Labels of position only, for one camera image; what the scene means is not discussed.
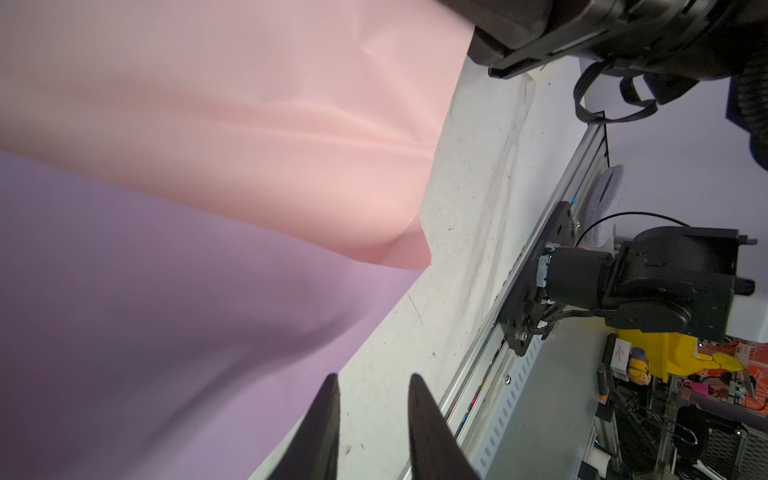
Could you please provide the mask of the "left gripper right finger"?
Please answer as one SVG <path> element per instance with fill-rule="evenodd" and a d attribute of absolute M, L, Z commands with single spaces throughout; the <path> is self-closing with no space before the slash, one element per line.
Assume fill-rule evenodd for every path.
<path fill-rule="evenodd" d="M 418 374 L 413 374 L 409 382 L 408 436 L 413 479 L 479 478 Z"/>

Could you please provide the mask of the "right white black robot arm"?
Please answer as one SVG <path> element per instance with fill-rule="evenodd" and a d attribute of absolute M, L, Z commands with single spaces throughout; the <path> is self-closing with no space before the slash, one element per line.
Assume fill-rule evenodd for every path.
<path fill-rule="evenodd" d="M 727 118 L 767 162 L 767 5 L 763 1 L 454 1 L 475 27 L 469 55 L 509 79 L 564 56 L 590 65 L 573 90 L 576 117 L 611 118 L 584 103 L 601 75 L 619 79 L 630 121 L 654 115 L 704 80 L 730 82 Z M 668 219 L 616 254 L 590 250 L 560 202 L 500 303 L 496 322 L 524 353 L 568 318 L 599 317 L 613 328 L 683 333 L 720 342 L 733 300 L 753 294 L 737 272 L 748 238 L 733 229 Z"/>

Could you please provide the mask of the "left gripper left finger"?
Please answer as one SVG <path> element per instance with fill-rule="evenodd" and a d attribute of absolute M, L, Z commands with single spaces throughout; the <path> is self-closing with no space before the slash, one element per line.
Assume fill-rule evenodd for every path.
<path fill-rule="evenodd" d="M 337 478 L 340 436 L 338 375 L 323 381 L 310 408 L 269 480 Z"/>

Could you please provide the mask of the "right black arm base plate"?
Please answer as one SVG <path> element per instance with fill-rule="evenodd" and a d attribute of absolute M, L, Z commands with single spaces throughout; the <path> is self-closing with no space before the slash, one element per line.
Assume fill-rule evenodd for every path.
<path fill-rule="evenodd" d="M 575 241 L 572 225 L 571 203 L 560 201 L 550 216 L 539 225 L 538 232 L 522 257 L 522 264 L 514 276 L 511 290 L 505 296 L 496 323 L 504 333 L 506 343 L 519 357 L 523 357 L 538 336 L 532 329 L 544 316 L 547 307 L 541 302 L 536 275 L 539 257 L 547 243 L 571 246 Z"/>

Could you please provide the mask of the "purple pink wrapping paper sheet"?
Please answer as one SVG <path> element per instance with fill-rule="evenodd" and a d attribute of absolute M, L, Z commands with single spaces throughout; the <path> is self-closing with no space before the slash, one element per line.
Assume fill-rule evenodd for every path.
<path fill-rule="evenodd" d="M 1 5 L 1 475 L 245 479 L 429 266 L 436 1 Z"/>

